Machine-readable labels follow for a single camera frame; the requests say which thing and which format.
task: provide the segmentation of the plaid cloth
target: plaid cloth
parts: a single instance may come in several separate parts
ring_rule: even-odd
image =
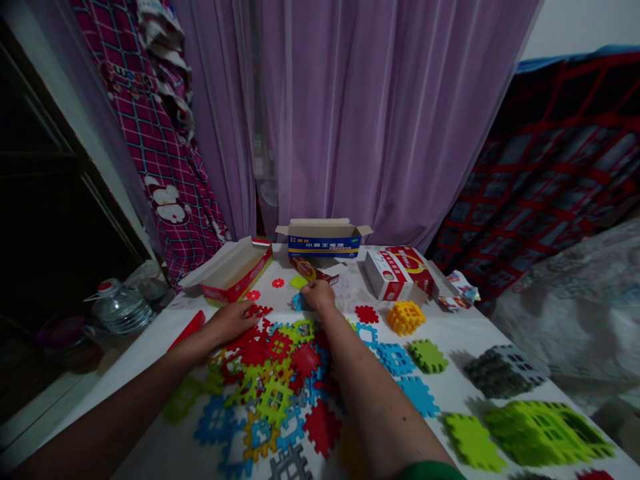
[[[161,254],[175,285],[224,244],[227,226],[193,138],[191,72],[171,48],[181,38],[179,24],[160,1],[141,5],[142,13],[132,0],[71,0],[157,214]]]

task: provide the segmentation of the cardboard box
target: cardboard box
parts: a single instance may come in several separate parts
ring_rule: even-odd
[[[200,284],[207,302],[220,307],[244,297],[272,260],[271,242],[245,237],[237,243],[224,244],[178,285],[187,288]]]
[[[388,251],[367,250],[365,273],[378,300],[409,298],[413,280],[398,258]]]
[[[330,285],[338,282],[340,274],[347,270],[344,263],[334,258],[289,257],[289,261],[307,280],[326,280]]]
[[[368,225],[354,227],[349,219],[292,219],[277,233],[288,236],[290,257],[354,258],[362,237],[373,233]]]
[[[427,260],[413,247],[387,247],[387,251],[398,258],[415,286],[425,292],[429,298],[434,298],[433,294],[437,290],[433,276],[427,268]]]

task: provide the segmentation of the green toy block structure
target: green toy block structure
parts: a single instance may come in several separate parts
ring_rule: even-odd
[[[412,342],[407,349],[413,362],[423,373],[444,372],[449,364],[449,360],[438,350],[438,346],[431,343],[430,340]]]
[[[484,420],[503,450],[522,466],[590,463],[615,456],[614,444],[564,403],[513,401],[490,411]]]
[[[456,450],[470,467],[500,473],[507,466],[478,418],[452,413],[445,417],[445,423]]]

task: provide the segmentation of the person's right hand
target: person's right hand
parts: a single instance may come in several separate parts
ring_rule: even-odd
[[[300,290],[309,306],[322,314],[335,308],[335,293],[326,280],[314,280]]]

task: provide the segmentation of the wall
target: wall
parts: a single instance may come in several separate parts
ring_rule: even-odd
[[[545,0],[521,60],[640,45],[638,0]]]
[[[149,236],[133,210],[125,187],[113,167],[113,162],[109,158],[96,129],[85,114],[80,99],[71,88],[69,79],[50,48],[49,42],[46,40],[30,8],[22,1],[7,1],[3,2],[0,13],[15,38],[20,42],[40,78],[42,78],[69,126],[71,126],[78,140],[93,160],[134,231],[142,240],[150,258],[154,259],[155,256],[151,249]]]

